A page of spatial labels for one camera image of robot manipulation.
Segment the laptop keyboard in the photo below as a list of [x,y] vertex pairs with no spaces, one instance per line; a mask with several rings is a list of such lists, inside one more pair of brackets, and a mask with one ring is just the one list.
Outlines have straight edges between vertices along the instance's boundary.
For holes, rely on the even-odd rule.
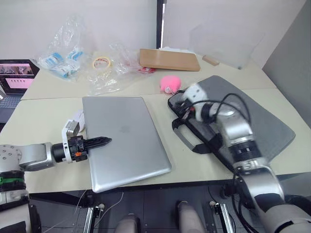
[[0,101],[0,108],[16,108],[20,96],[6,96]]

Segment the laptop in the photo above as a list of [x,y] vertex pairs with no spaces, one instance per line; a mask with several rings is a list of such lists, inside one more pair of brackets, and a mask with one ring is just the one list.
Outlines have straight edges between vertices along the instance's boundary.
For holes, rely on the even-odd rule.
[[171,171],[143,98],[83,97],[83,109],[87,138],[112,138],[89,150],[95,193]]
[[0,60],[0,123],[6,123],[39,68],[30,60]]

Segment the white table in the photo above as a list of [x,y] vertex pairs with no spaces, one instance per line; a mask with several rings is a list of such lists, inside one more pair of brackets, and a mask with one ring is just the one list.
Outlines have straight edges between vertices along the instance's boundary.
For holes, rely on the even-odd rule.
[[[294,141],[272,161],[275,173],[279,175],[311,171],[311,130],[293,106],[276,88],[243,91],[296,133]],[[171,122],[176,116],[167,107],[169,96],[141,96],[146,102],[173,168],[168,174],[127,186],[232,178],[231,172],[213,154],[193,153],[174,134]],[[62,140],[61,129],[64,123],[81,108],[81,98],[23,100],[2,130],[0,144],[59,143]],[[192,134],[189,134],[188,139],[196,143]],[[46,170],[26,172],[25,178],[30,193],[91,189],[88,161],[59,163],[56,167]]]
[[[160,80],[163,76],[170,74],[177,75],[181,78],[181,89],[187,88],[191,84],[197,83],[212,75],[219,75],[242,90],[276,88],[273,82],[252,60],[250,60],[245,68],[238,70],[225,64],[219,64],[214,67],[203,61],[201,56],[198,55],[197,58],[201,66],[199,72],[158,69],[154,74],[136,80],[133,84],[122,91],[110,92],[105,95],[139,96],[145,94],[160,94]],[[69,82],[41,69],[22,99],[71,98],[83,97],[88,94],[89,82],[86,77],[80,77],[77,82]]]

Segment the plastic bag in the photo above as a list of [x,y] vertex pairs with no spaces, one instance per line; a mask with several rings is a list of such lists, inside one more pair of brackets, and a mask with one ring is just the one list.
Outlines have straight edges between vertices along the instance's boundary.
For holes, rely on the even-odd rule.
[[122,90],[155,72],[154,68],[141,67],[138,53],[129,51],[122,44],[110,44],[109,47],[108,52],[93,56],[92,64],[86,70],[90,95]]
[[75,74],[87,61],[85,48],[86,28],[83,18],[71,15],[58,30],[53,41],[42,54],[32,61],[41,68],[47,69],[66,80],[75,80]]

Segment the masking tape roll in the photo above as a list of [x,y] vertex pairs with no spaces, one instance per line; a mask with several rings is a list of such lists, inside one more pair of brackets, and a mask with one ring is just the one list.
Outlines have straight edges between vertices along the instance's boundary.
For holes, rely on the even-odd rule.
[[107,69],[111,66],[111,61],[107,57],[98,57],[93,61],[94,69]]

